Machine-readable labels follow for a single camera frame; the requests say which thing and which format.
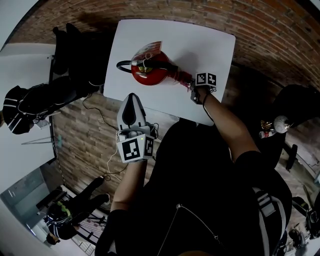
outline floor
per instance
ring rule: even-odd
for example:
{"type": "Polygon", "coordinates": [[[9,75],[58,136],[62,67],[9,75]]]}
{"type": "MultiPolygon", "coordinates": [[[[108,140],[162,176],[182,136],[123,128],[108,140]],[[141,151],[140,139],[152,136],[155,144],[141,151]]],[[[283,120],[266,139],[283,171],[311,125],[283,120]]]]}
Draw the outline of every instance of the floor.
{"type": "MultiPolygon", "coordinates": [[[[265,80],[260,74],[252,70],[246,70],[239,67],[231,66],[230,75],[224,92],[222,103],[232,109],[244,101],[250,101],[252,104],[269,104],[279,93],[281,88],[265,80]]],[[[112,126],[117,126],[116,116],[121,102],[110,98],[105,98],[102,94],[95,93],[85,101],[77,100],[61,109],[61,114],[53,118],[55,135],[62,136],[62,147],[57,147],[58,159],[65,183],[75,192],[81,192],[94,178],[107,173],[107,162],[110,156],[116,151],[116,132],[113,128],[104,123],[102,116],[96,109],[87,110],[87,108],[99,108],[105,118],[105,121],[112,126]]],[[[150,123],[159,123],[159,136],[162,138],[167,130],[178,121],[177,117],[158,112],[152,109],[145,109],[147,121],[150,123]]],[[[320,159],[320,136],[315,137],[316,128],[319,127],[320,121],[312,120],[310,123],[301,125],[297,129],[290,131],[288,138],[299,146],[300,154],[306,158],[312,159],[310,163],[319,164],[320,159]],[[301,129],[311,130],[313,137],[301,136],[304,132],[301,129]]],[[[160,145],[157,139],[154,149],[160,145]]],[[[281,174],[288,184],[294,196],[305,198],[304,191],[300,183],[286,169],[286,160],[288,155],[283,152],[281,161],[279,161],[276,170],[281,174]]],[[[155,161],[149,160],[145,183],[148,182],[155,161]]],[[[120,172],[126,167],[121,162],[119,154],[116,154],[109,162],[109,168],[112,173],[120,172]]],[[[50,166],[42,169],[43,176],[51,187],[62,184],[59,166],[55,161],[50,166]]],[[[125,170],[116,174],[120,179],[124,176],[125,170]]],[[[110,177],[95,194],[109,193],[113,197],[119,180],[110,177]]],[[[303,230],[305,218],[295,210],[292,211],[289,228],[300,224],[303,230]]]]}

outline white table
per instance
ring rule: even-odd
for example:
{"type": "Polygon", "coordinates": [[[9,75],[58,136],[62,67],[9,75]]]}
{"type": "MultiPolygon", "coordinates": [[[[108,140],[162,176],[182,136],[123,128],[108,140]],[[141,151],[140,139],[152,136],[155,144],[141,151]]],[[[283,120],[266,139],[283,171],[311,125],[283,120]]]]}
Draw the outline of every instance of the white table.
{"type": "Polygon", "coordinates": [[[178,84],[145,86],[132,74],[117,69],[120,61],[131,60],[143,46],[162,41],[161,50],[183,71],[216,75],[216,92],[221,102],[235,47],[235,36],[212,28],[168,20],[126,19],[118,24],[109,57],[104,96],[123,101],[128,94],[139,96],[142,105],[204,125],[213,123],[202,105],[191,101],[191,92],[178,84]]]}

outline brick wall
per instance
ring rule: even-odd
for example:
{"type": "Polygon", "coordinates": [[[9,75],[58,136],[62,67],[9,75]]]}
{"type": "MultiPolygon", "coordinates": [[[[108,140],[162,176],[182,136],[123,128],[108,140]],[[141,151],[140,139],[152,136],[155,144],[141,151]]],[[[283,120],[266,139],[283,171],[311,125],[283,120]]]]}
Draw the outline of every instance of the brick wall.
{"type": "Polygon", "coordinates": [[[121,19],[193,23],[236,36],[233,60],[274,80],[320,89],[320,24],[294,0],[42,0],[10,43],[54,43],[52,28],[114,29],[121,19]]]}

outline hair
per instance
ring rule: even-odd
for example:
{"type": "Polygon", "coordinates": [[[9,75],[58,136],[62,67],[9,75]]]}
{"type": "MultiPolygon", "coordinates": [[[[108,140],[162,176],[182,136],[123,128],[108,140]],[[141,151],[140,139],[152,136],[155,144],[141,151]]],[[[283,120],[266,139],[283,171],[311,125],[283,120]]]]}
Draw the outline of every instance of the hair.
{"type": "Polygon", "coordinates": [[[46,236],[46,241],[53,246],[60,242],[59,240],[56,242],[55,239],[50,235],[50,233],[46,236]]]}

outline forearm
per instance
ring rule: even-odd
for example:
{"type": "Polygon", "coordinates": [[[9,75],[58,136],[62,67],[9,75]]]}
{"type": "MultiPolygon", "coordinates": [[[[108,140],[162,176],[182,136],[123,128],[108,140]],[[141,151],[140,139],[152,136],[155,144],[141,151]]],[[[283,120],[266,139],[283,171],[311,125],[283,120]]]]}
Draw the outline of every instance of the forearm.
{"type": "Polygon", "coordinates": [[[147,161],[129,163],[125,175],[115,191],[111,211],[128,210],[137,193],[144,186],[146,169],[147,161]]]}
{"type": "MultiPolygon", "coordinates": [[[[206,94],[206,92],[200,93],[201,102],[205,99],[206,94]]],[[[228,144],[234,160],[243,152],[259,151],[245,124],[212,94],[206,97],[204,107],[212,117],[222,138],[228,144]]]]}

